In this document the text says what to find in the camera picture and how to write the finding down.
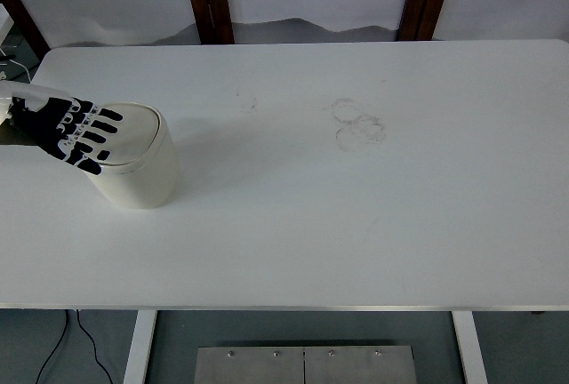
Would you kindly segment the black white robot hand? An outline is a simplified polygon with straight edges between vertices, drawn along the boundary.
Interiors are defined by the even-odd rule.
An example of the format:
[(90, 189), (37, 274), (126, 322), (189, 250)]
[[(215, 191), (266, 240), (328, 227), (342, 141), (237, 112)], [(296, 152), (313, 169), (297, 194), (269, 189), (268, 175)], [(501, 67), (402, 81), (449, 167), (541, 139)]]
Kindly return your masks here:
[(1, 103), (10, 124), (45, 153), (92, 175), (101, 174), (124, 121), (115, 110), (34, 84), (2, 82)]

